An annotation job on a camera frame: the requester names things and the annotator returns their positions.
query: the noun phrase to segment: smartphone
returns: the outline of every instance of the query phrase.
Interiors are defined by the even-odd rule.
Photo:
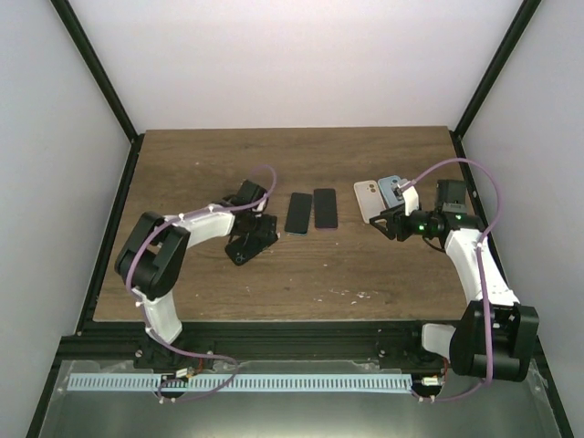
[[[335,189],[314,190],[314,226],[318,230],[339,228]]]
[[[404,203],[403,196],[396,196],[393,192],[398,185],[398,182],[401,180],[398,175],[388,176],[387,178],[381,178],[377,181],[378,185],[380,186],[381,196],[385,200],[385,203],[389,208],[395,207],[397,205],[402,205]]]
[[[371,217],[378,216],[385,210],[385,203],[381,198],[380,188],[374,181],[361,181],[353,184],[357,203],[361,210],[361,216],[365,224],[369,223]]]
[[[284,231],[291,235],[305,235],[308,233],[310,210],[312,210],[311,194],[292,193]]]

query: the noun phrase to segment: wooden tabletop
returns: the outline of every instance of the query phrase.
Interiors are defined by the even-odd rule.
[[[259,164],[277,171],[266,210],[280,240],[243,266],[226,238],[191,248],[174,289],[182,320],[451,319],[464,293],[450,259],[420,237],[390,241],[364,224],[353,183],[398,174],[411,179],[454,157],[445,127],[148,131],[99,295],[96,320],[137,320],[113,262],[145,211],[185,213],[234,193]],[[448,165],[416,188],[432,208],[436,180],[462,179]],[[268,187],[268,172],[250,177]],[[339,229],[286,235],[292,192],[337,191]]]

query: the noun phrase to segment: white phone case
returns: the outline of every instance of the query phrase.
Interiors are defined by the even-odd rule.
[[[369,223],[371,217],[378,216],[385,210],[385,203],[381,198],[380,188],[374,181],[355,182],[353,185],[357,202],[361,210],[361,216],[365,224]]]

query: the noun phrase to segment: purple cable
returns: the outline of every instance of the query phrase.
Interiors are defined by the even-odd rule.
[[[257,168],[255,168],[252,171],[252,174],[256,173],[257,171],[259,171],[260,169],[268,169],[271,173],[272,173],[272,185],[269,188],[269,190],[266,192],[266,194],[264,196],[262,196],[261,199],[259,199],[258,201],[255,201],[253,203],[249,203],[246,205],[238,205],[238,206],[234,206],[234,207],[219,207],[217,206],[216,208],[202,208],[200,210],[194,210],[192,212],[186,213],[186,214],[182,214],[180,216],[174,216],[169,218],[166,222],[164,222],[164,224],[162,224],[161,226],[157,227],[154,229],[154,231],[152,231],[152,233],[146,237],[146,239],[144,240],[144,242],[142,243],[141,247],[138,249],[138,252],[136,253],[136,256],[134,256],[134,259],[132,260],[131,264],[130,264],[130,269],[128,270],[128,276],[126,277],[126,290],[128,290],[128,292],[130,292],[137,300],[138,303],[142,302],[142,298],[140,295],[138,295],[137,293],[135,293],[132,290],[131,287],[131,280],[134,277],[134,272],[136,271],[136,266],[138,265],[138,263],[140,262],[140,259],[142,258],[142,256],[144,255],[144,252],[146,251],[146,249],[148,248],[148,245],[152,242],[152,240],[154,240],[156,238],[157,235],[159,235],[162,231],[164,231],[166,228],[168,228],[169,226],[171,226],[172,224],[176,224],[177,222],[180,222],[181,220],[189,220],[189,219],[193,219],[197,216],[200,216],[202,214],[207,214],[210,212],[239,212],[242,210],[247,210],[249,208],[253,208],[258,206],[259,204],[261,204],[263,201],[266,201],[270,195],[272,194],[272,192],[274,191],[274,189],[276,188],[276,182],[277,182],[277,176],[276,176],[276,171],[274,170],[273,167],[264,164],[261,165]],[[213,360],[226,360],[229,361],[231,363],[233,363],[235,365],[235,369],[233,374],[229,377],[229,379],[227,379],[226,381],[222,382],[221,384],[217,385],[215,388],[213,388],[210,391],[204,392],[203,394],[199,394],[197,396],[194,397],[189,397],[189,398],[184,398],[181,397],[181,399],[177,400],[180,402],[188,402],[188,401],[192,401],[192,400],[197,400],[197,399],[202,399],[204,397],[207,397],[209,395],[213,395],[217,392],[219,392],[222,388],[224,388],[225,386],[229,385],[233,379],[235,378],[235,375],[238,372],[238,366],[239,364],[237,363],[237,360],[235,360],[234,358],[230,358],[228,356],[222,356],[222,355],[218,355],[218,354],[202,354],[202,353],[193,353],[190,351],[185,351],[183,349],[177,349],[176,347],[174,347],[173,345],[169,344],[168,342],[166,342],[164,339],[162,339],[158,333],[156,333],[154,331],[154,329],[152,328],[152,324],[148,318],[148,314],[146,313],[146,311],[143,308],[143,305],[141,306],[142,309],[142,315],[144,316],[144,322],[146,324],[146,331],[150,332],[151,336],[161,345],[163,345],[164,347],[166,347],[167,349],[169,349],[170,351],[173,351],[177,354],[180,354],[182,356],[186,356],[188,358],[195,358],[195,359],[213,359]],[[158,389],[158,395],[161,396],[161,389],[162,389],[161,385]]]
[[[401,190],[405,192],[410,187],[413,187],[423,178],[425,178],[429,173],[432,173],[436,169],[450,164],[452,162],[465,162],[467,164],[472,164],[474,167],[479,168],[481,171],[485,173],[489,180],[491,180],[491,184],[495,188],[496,194],[496,213],[495,218],[491,222],[489,226],[481,233],[478,238],[478,243],[476,246],[476,263],[478,264],[478,274],[481,279],[481,290],[483,292],[483,313],[485,315],[485,351],[486,351],[486,377],[483,381],[480,381],[476,386],[472,389],[463,392],[462,394],[455,395],[453,397],[446,397],[443,399],[436,399],[437,402],[454,402],[456,400],[460,400],[467,395],[470,395],[477,391],[483,385],[490,385],[493,381],[493,333],[492,333],[492,321],[491,321],[491,303],[489,302],[489,294],[486,290],[486,277],[485,277],[485,267],[483,265],[483,254],[481,248],[483,246],[483,242],[486,237],[491,233],[491,230],[495,227],[496,223],[499,222],[501,217],[501,213],[503,211],[503,202],[501,198],[501,189],[499,184],[495,181],[495,177],[493,174],[486,169],[482,164],[478,162],[474,162],[472,160],[468,160],[466,158],[451,158],[449,160],[444,160],[443,162],[438,162],[434,166],[430,167],[426,171],[422,172],[417,178],[411,180],[410,182],[406,183]]]

